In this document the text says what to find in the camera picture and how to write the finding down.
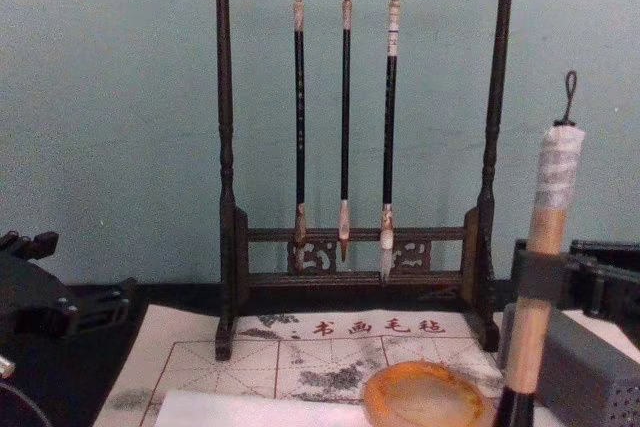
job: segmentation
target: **calligraphy brush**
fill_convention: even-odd
[[[296,221],[293,240],[296,245],[295,270],[304,268],[307,226],[304,216],[304,2],[293,2],[296,62]]]
[[[573,194],[584,132],[569,120],[577,75],[567,74],[567,110],[542,141],[538,178],[527,251],[555,256],[560,253],[567,210]],[[540,373],[551,302],[518,295],[506,385],[494,427],[531,427],[533,403]]]
[[[349,245],[349,94],[351,63],[351,0],[342,1],[342,174],[340,177],[340,220],[338,238],[342,262]]]
[[[393,175],[393,122],[396,97],[396,68],[398,60],[398,21],[400,0],[389,2],[389,34],[387,40],[387,88],[384,112],[384,160],[382,174],[382,221],[380,228],[380,280],[384,284],[393,267],[393,219],[391,190]]]

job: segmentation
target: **hook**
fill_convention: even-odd
[[[569,120],[569,113],[571,112],[571,103],[573,102],[573,96],[576,93],[578,87],[578,73],[575,70],[567,72],[567,76],[564,78],[564,86],[567,89],[567,110],[562,117],[562,120],[556,120],[553,125],[576,125],[575,122]]]

